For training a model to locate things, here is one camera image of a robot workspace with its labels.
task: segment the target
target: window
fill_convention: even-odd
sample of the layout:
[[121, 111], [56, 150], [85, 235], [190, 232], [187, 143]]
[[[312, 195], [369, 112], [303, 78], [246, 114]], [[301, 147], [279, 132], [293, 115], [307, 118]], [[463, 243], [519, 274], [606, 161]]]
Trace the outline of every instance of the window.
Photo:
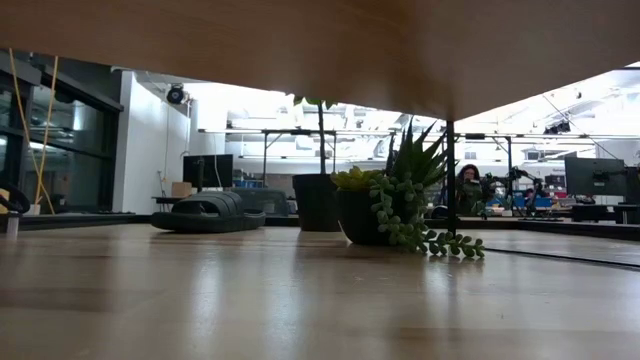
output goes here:
[[0, 89], [0, 126], [9, 126], [11, 119], [11, 93]]
[[[51, 89], [40, 86], [33, 92], [31, 133], [43, 137], [46, 128]], [[105, 139], [105, 114], [56, 91], [49, 124], [49, 141], [70, 144], [77, 148], [105, 152], [110, 142]]]
[[[83, 209], [93, 210], [102, 205], [100, 200], [104, 198], [105, 160], [53, 146], [47, 146], [46, 150], [42, 182], [54, 207], [63, 206], [73, 211], [82, 211]], [[35, 155], [39, 167], [43, 145], [32, 142], [23, 159], [25, 166], [23, 191], [33, 202], [38, 176], [34, 169], [31, 152]], [[48, 205], [42, 198], [41, 201], [41, 208], [46, 212]]]
[[0, 172], [4, 172], [4, 159], [7, 156], [7, 137], [0, 135]]

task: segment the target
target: trailing succulent vine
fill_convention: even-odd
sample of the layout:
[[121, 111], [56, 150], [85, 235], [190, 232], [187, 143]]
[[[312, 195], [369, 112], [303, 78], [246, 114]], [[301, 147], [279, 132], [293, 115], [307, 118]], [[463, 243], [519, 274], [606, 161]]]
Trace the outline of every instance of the trailing succulent vine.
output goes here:
[[[484, 257], [484, 246], [482, 239], [473, 239], [470, 236], [452, 233], [438, 234], [429, 229], [425, 224], [424, 214], [424, 185], [414, 184], [411, 180], [411, 173], [406, 173], [403, 182], [399, 182], [395, 177], [384, 177], [376, 175], [370, 180], [369, 196], [379, 197], [380, 202], [371, 206], [371, 211], [376, 212], [378, 217], [378, 231], [389, 231], [389, 243], [391, 245], [400, 244], [410, 252], [419, 249], [423, 253], [431, 252], [434, 255], [447, 255], [450, 251], [452, 255], [463, 253], [465, 256]], [[398, 215], [394, 215], [393, 198], [391, 194], [404, 193], [407, 212], [413, 214], [407, 222], [403, 223]]]

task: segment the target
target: black equipment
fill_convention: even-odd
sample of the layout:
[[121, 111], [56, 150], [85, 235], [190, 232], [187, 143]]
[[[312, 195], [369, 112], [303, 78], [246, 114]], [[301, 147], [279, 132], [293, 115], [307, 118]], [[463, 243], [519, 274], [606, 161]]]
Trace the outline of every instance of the black equipment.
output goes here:
[[567, 193], [572, 195], [627, 195], [627, 170], [617, 159], [565, 158]]
[[233, 155], [185, 156], [182, 181], [202, 188], [231, 187], [233, 185]]
[[513, 182], [515, 180], [518, 180], [522, 177], [526, 177], [528, 179], [530, 179], [531, 181], [533, 181], [533, 186], [534, 186], [534, 194], [532, 194], [525, 202], [525, 208], [526, 208], [526, 212], [527, 212], [527, 216], [531, 216], [531, 215], [535, 215], [536, 213], [536, 197], [540, 196], [540, 197], [547, 197], [548, 194], [543, 190], [542, 187], [542, 179], [537, 178], [531, 174], [529, 174], [528, 172], [524, 171], [524, 170], [520, 170], [517, 167], [513, 167], [511, 169], [511, 171], [507, 174], [507, 176], [505, 177], [498, 177], [498, 176], [492, 176], [490, 173], [485, 175], [485, 181], [482, 183], [483, 185], [483, 190], [486, 189], [487, 191], [493, 191], [493, 193], [495, 193], [495, 190], [493, 190], [491, 188], [492, 184], [495, 183], [501, 183], [503, 184], [506, 188], [506, 197], [511, 196], [511, 198], [513, 199]]
[[189, 93], [184, 91], [184, 84], [171, 84], [167, 92], [167, 101], [174, 105], [182, 105], [189, 101]]

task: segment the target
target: potted plant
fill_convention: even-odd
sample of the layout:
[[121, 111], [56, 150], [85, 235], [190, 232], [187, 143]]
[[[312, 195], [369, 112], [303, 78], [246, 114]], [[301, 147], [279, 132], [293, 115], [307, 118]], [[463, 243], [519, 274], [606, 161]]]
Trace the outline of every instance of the potted plant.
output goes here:
[[340, 223], [347, 237], [362, 245], [401, 245], [410, 252], [484, 256], [481, 239], [436, 233], [425, 224], [424, 190], [446, 175], [446, 153], [436, 154], [444, 135], [426, 150], [422, 144], [433, 125], [413, 141], [412, 125], [402, 134], [397, 155], [389, 148], [384, 171], [355, 168], [332, 177]]
[[340, 231], [335, 199], [337, 187], [327, 174], [324, 139], [324, 107], [326, 106], [328, 110], [334, 103], [295, 96], [293, 104], [295, 106], [303, 101], [318, 108], [320, 174], [304, 174], [293, 177], [293, 190], [298, 204], [300, 228], [303, 231]]

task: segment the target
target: person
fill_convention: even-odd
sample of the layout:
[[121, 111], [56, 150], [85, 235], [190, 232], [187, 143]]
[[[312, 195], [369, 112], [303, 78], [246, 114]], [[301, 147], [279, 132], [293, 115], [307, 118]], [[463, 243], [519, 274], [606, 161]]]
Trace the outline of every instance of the person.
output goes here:
[[478, 215], [476, 204], [486, 200], [480, 184], [480, 171], [473, 164], [466, 165], [456, 180], [457, 213], [462, 216]]

